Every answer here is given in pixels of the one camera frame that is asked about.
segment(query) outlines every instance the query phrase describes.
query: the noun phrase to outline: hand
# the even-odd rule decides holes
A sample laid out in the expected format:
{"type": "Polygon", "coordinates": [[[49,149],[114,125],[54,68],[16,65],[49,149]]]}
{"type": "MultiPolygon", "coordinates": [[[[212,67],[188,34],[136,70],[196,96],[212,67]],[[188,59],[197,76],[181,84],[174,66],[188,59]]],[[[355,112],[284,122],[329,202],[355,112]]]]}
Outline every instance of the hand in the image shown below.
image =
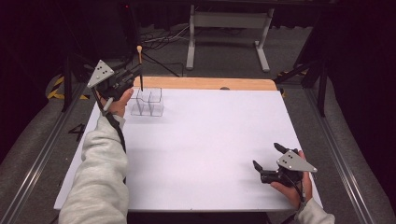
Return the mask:
{"type": "MultiPolygon", "coordinates": [[[[304,153],[300,150],[298,152],[301,158],[305,159],[304,153]]],[[[304,172],[303,174],[303,181],[304,191],[305,191],[305,202],[307,203],[310,199],[312,199],[312,182],[309,178],[309,173],[304,172]]],[[[284,194],[288,199],[290,204],[297,210],[300,207],[300,196],[297,190],[293,187],[286,187],[278,182],[272,182],[271,187],[277,189],[279,192],[284,194]]]]}
{"type": "MultiPolygon", "coordinates": [[[[125,115],[125,106],[127,106],[132,94],[134,94],[134,89],[131,88],[126,90],[118,101],[111,103],[110,107],[108,108],[108,112],[123,118],[125,115]]],[[[102,98],[101,103],[102,105],[105,105],[106,100],[102,98]]]]}

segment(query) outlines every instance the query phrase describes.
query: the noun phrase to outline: sleeve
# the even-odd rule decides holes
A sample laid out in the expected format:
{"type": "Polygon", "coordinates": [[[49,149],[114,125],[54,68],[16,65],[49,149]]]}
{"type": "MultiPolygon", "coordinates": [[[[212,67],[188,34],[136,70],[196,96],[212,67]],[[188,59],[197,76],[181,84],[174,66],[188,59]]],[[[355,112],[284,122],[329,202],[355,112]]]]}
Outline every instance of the sleeve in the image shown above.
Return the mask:
{"type": "Polygon", "coordinates": [[[334,215],[327,214],[314,199],[308,201],[297,218],[302,224],[333,224],[335,222],[334,215]]]}
{"type": "MultiPolygon", "coordinates": [[[[114,116],[122,128],[125,119],[114,116]]],[[[105,117],[87,133],[59,223],[126,223],[129,191],[123,183],[128,160],[117,131],[105,117]]]]}

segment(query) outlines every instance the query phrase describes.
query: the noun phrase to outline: metal frame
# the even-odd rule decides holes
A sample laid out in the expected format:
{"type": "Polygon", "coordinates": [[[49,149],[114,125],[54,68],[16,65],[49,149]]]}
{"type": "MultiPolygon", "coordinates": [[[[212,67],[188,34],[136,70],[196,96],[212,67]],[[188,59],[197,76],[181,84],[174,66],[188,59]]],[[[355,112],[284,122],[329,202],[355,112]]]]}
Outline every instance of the metal frame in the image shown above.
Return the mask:
{"type": "Polygon", "coordinates": [[[49,138],[47,139],[46,143],[42,147],[37,158],[35,159],[35,163],[26,174],[26,177],[24,178],[20,189],[12,200],[12,203],[9,205],[6,213],[0,220],[0,223],[11,224],[16,222],[18,215],[20,214],[24,204],[32,193],[33,188],[35,187],[35,183],[41,176],[41,173],[43,172],[44,167],[46,166],[47,161],[50,158],[50,155],[53,151],[54,145],[58,139],[62,128],[69,119],[73,108],[78,102],[78,97],[84,92],[85,87],[85,83],[78,83],[77,87],[73,91],[73,96],[70,96],[70,105],[67,106],[67,109],[63,113],[61,113],[60,117],[56,120],[56,123],[52,131],[50,132],[49,138]]]}
{"type": "Polygon", "coordinates": [[[262,29],[262,36],[259,41],[255,41],[255,49],[259,56],[263,72],[269,72],[270,67],[262,49],[268,30],[273,18],[274,9],[267,13],[221,13],[221,12],[198,12],[194,5],[191,5],[190,13],[190,42],[187,53],[186,69],[192,70],[194,67],[195,54],[195,27],[232,27],[232,28],[252,28],[262,29]]]}
{"type": "Polygon", "coordinates": [[[329,151],[332,155],[332,160],[334,161],[335,167],[337,168],[337,171],[344,183],[346,192],[349,196],[350,201],[352,202],[353,207],[355,208],[355,212],[358,215],[359,220],[361,221],[361,223],[375,223],[366,202],[363,200],[363,196],[361,195],[361,189],[358,185],[358,182],[353,175],[349,165],[347,164],[346,159],[344,159],[344,156],[341,153],[341,149],[335,140],[328,121],[326,120],[326,118],[323,118],[321,116],[321,112],[316,107],[318,101],[316,99],[314,91],[312,89],[305,89],[304,92],[311,109],[315,113],[315,117],[318,120],[319,126],[323,131],[324,135],[326,136],[326,140],[330,148],[329,151]]]}

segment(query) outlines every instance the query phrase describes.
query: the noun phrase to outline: tabletop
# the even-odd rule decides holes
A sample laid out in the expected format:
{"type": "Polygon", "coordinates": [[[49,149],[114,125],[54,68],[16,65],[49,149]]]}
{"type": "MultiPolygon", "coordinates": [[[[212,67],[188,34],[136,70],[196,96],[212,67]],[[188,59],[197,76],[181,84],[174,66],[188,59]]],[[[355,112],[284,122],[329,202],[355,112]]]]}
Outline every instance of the tabletop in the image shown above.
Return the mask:
{"type": "MultiPolygon", "coordinates": [[[[301,148],[272,80],[144,77],[144,86],[162,88],[164,110],[161,117],[133,116],[133,100],[128,103],[122,131],[130,163],[130,211],[292,209],[286,197],[261,182],[252,163],[276,170],[282,154],[274,143],[301,148]]],[[[84,135],[95,128],[99,114],[95,106],[84,135]]],[[[82,141],[55,209],[62,208],[71,189],[81,149],[82,141]]],[[[315,182],[313,193],[321,204],[315,182]]]]}

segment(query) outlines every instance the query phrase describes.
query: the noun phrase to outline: transparent cup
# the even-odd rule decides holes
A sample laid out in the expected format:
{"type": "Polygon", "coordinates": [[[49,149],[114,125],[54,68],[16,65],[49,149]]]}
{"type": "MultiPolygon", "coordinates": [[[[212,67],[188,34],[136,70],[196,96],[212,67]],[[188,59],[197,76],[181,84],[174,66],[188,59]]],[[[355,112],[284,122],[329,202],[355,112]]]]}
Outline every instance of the transparent cup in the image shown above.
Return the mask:
{"type": "Polygon", "coordinates": [[[134,89],[131,97],[133,116],[161,117],[163,115],[163,89],[143,88],[134,89]]]}

